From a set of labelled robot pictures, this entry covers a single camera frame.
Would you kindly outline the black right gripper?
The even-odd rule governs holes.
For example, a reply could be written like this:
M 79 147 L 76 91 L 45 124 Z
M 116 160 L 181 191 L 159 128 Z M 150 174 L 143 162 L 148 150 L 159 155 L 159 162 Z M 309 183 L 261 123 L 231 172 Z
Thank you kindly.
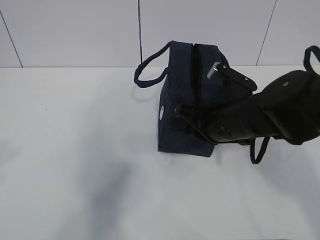
M 195 135 L 198 139 L 210 144 L 219 144 L 213 140 L 205 129 L 205 110 L 201 107 L 177 104 L 173 116 L 187 123 L 187 133 Z

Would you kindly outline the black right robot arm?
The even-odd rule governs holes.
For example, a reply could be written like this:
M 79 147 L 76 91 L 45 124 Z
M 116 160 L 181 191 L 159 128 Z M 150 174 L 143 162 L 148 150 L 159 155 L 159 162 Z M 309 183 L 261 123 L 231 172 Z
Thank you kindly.
M 294 70 L 242 100 L 219 108 L 177 105 L 174 116 L 212 144 L 273 137 L 301 145 L 320 135 L 320 76 Z

